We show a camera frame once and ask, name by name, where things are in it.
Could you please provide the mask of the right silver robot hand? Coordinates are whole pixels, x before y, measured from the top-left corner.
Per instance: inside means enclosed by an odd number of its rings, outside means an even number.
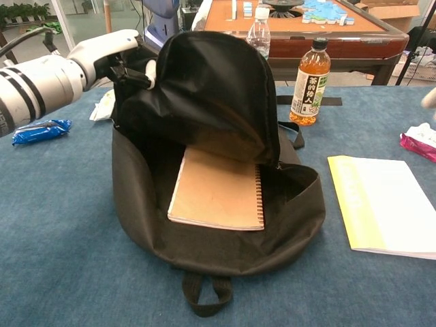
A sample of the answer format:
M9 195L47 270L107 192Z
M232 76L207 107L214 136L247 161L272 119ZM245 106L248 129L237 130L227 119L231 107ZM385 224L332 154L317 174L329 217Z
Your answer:
M433 118L435 119L435 109L436 109L436 88L428 92L421 100L420 105L427 109L433 111Z

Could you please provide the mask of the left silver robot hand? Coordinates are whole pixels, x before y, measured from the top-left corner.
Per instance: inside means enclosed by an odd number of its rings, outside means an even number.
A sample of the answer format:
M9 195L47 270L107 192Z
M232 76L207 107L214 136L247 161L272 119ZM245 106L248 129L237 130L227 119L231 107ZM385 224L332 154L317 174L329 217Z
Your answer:
M147 44L137 30L122 29L79 42L67 59L81 68L83 91L86 92L98 80L109 77L111 67L136 53L155 58L159 51Z

